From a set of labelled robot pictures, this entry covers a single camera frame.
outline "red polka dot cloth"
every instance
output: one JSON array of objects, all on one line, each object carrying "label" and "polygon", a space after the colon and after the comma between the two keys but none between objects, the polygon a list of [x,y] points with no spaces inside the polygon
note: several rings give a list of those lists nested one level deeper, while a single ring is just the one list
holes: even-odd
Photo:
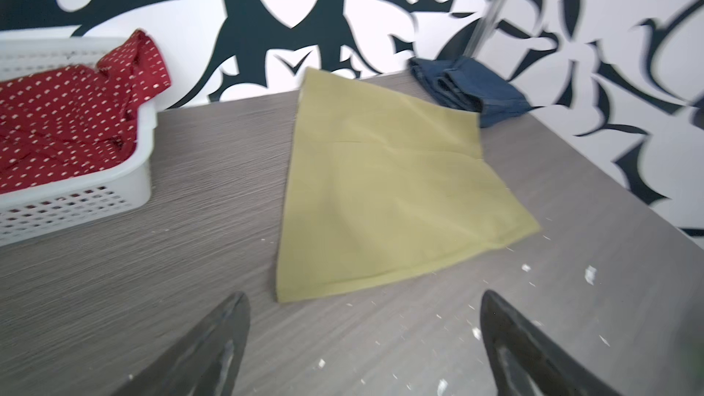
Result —
[{"label": "red polka dot cloth", "polygon": [[135,31],[97,64],[0,83],[0,194],[109,169],[136,148],[139,105],[171,85]]}]

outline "blue denim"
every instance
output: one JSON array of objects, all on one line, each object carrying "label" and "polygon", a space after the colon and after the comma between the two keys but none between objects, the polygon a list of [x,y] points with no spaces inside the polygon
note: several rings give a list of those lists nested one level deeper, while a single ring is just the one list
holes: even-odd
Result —
[{"label": "blue denim", "polygon": [[409,60],[410,72],[441,106],[480,113],[480,127],[532,109],[523,93],[477,60]]}]

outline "wall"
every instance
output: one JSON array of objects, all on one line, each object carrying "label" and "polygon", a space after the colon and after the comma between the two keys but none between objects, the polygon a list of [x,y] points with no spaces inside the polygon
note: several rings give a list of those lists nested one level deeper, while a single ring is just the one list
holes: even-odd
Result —
[{"label": "wall", "polygon": [[704,0],[509,0],[477,58],[704,248],[702,34]]},{"label": "wall", "polygon": [[[173,107],[367,77],[463,51],[487,0],[0,0],[0,40],[128,36]],[[570,144],[704,246],[702,0],[508,0],[478,58]]]}]

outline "white plastic basket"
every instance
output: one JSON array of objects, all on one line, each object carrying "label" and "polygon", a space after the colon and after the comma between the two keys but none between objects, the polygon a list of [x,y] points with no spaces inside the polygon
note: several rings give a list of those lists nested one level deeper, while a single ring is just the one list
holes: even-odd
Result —
[{"label": "white plastic basket", "polygon": [[[0,81],[96,62],[121,38],[66,38],[0,43]],[[0,195],[0,246],[141,207],[151,196],[155,98],[137,111],[136,150],[111,169]]]}]

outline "folded yellow garment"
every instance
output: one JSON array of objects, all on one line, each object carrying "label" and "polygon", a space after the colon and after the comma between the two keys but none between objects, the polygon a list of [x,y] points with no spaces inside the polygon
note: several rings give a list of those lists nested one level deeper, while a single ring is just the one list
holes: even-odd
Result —
[{"label": "folded yellow garment", "polygon": [[539,228],[483,161],[477,114],[306,71],[279,246],[280,302],[419,276]]}]

